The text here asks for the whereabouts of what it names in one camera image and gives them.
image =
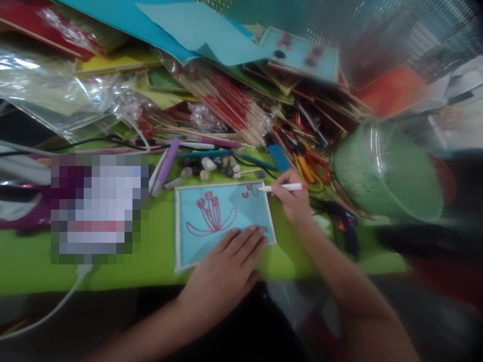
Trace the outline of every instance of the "pink marker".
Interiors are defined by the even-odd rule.
[[[300,191],[300,190],[305,190],[307,188],[306,184],[286,184],[286,185],[280,185],[280,186],[289,190],[289,191]],[[258,191],[272,192],[272,187],[271,186],[263,186],[261,188],[258,188]]]

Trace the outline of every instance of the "glue gun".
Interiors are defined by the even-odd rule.
[[[312,198],[311,205],[316,209],[336,216],[339,221],[337,228],[344,233],[344,250],[358,260],[360,248],[356,234],[357,217],[333,201],[317,200]]]

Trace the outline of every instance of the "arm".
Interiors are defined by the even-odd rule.
[[[298,174],[290,170],[272,184],[272,190],[339,307],[351,360],[418,361],[389,303],[313,221],[307,190],[290,193],[279,186],[299,182]]]
[[[83,361],[161,360],[224,319],[253,288],[264,228],[231,230],[196,267],[180,295]]]

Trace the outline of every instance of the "green tablecloth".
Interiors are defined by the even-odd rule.
[[[270,161],[269,156],[254,153]],[[159,156],[150,156],[151,162]],[[169,179],[179,175],[176,165]],[[255,179],[254,174],[244,180]],[[206,183],[232,182],[219,172],[213,172]],[[200,183],[198,177],[186,184]],[[302,249],[299,236],[285,218],[281,203],[270,199],[278,245],[267,247],[258,269],[268,280],[294,279],[317,275],[315,266]],[[117,258],[117,264],[97,265],[86,276],[81,290],[108,290],[142,286],[184,283],[189,272],[176,275],[174,268],[174,192],[163,190],[158,199],[149,201],[149,219],[142,222],[141,242],[135,244],[132,254]],[[328,217],[317,216],[317,222],[328,235],[332,226]],[[405,271],[403,259],[382,248],[374,237],[375,223],[361,220],[357,233],[361,245],[358,264],[369,274]],[[76,280],[75,265],[54,265],[50,262],[50,232],[19,237],[13,230],[0,231],[0,295],[67,291]]]

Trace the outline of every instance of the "green colander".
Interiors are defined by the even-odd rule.
[[[443,196],[428,156],[397,127],[360,125],[334,152],[334,170],[347,195],[363,210],[433,222]]]

